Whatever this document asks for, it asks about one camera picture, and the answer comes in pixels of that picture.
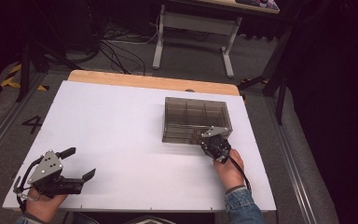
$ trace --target white board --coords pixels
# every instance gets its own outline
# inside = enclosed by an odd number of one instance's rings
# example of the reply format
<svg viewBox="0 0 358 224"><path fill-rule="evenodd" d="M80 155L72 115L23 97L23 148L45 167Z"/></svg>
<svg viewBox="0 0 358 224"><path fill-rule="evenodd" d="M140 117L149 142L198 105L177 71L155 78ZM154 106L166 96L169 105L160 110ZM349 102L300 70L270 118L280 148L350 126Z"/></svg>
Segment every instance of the white board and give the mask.
<svg viewBox="0 0 358 224"><path fill-rule="evenodd" d="M256 204L275 210L269 181L240 96L163 91L64 81L18 175L48 150L76 147L62 175L80 178L96 168L80 195L61 208L76 211L225 210L225 189L199 146L162 143L165 97L224 101L233 127L228 138L245 163ZM4 208L18 208L9 190Z"/></svg>

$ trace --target clear plastic box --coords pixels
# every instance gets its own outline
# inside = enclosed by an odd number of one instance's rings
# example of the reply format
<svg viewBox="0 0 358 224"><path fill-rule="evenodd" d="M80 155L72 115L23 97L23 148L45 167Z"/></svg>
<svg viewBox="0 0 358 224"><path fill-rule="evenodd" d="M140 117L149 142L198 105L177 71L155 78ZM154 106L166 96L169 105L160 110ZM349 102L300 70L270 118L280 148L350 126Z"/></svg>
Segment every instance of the clear plastic box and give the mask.
<svg viewBox="0 0 358 224"><path fill-rule="evenodd" d="M199 145L211 127L227 128L226 139L232 133L226 102L165 98L162 142Z"/></svg>

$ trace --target sleeve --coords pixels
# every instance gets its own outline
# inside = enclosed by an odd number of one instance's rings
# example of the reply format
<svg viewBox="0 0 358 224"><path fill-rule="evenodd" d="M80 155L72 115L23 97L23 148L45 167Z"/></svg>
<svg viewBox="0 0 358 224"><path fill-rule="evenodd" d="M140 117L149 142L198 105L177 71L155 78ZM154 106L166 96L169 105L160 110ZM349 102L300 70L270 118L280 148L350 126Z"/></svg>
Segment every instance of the sleeve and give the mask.
<svg viewBox="0 0 358 224"><path fill-rule="evenodd" d="M230 224L265 223L260 209L255 204L252 195L245 186L229 189L225 201Z"/></svg>
<svg viewBox="0 0 358 224"><path fill-rule="evenodd" d="M44 222L37 221L36 217L32 217L34 219L29 218L30 215L25 215L24 217L19 217L17 219L16 224L44 224Z"/></svg>

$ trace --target printed number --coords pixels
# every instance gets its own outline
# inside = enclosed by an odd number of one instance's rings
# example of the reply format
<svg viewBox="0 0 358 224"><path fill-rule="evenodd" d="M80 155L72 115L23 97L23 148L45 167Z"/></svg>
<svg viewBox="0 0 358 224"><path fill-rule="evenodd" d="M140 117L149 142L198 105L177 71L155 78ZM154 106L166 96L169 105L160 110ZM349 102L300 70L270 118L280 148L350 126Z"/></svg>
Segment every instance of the printed number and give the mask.
<svg viewBox="0 0 358 224"><path fill-rule="evenodd" d="M30 134L34 134L34 131L36 131L36 127L37 126L42 126L43 123L39 123L39 121L41 120L41 118L39 116L35 116L31 119L28 119L26 121L24 121L22 123L22 125L25 125L25 126L32 126L32 130L30 132Z"/></svg>

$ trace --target human hand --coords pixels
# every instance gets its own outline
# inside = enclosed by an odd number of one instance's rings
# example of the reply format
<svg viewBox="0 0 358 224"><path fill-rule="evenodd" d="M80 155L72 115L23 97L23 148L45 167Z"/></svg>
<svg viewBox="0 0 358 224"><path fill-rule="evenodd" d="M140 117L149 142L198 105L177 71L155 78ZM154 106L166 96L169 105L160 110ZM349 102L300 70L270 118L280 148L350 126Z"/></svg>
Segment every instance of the human hand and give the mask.
<svg viewBox="0 0 358 224"><path fill-rule="evenodd" d="M231 149L229 155L243 170L243 160L240 153L236 149ZM213 166L227 190L243 185L243 176L231 160L227 160L225 164L213 161Z"/></svg>
<svg viewBox="0 0 358 224"><path fill-rule="evenodd" d="M36 202L27 200L27 213L39 218L40 220L49 223L57 214L58 207L65 201L68 195L56 195L50 199L44 195L39 195L36 189L31 188L28 196L36 199Z"/></svg>

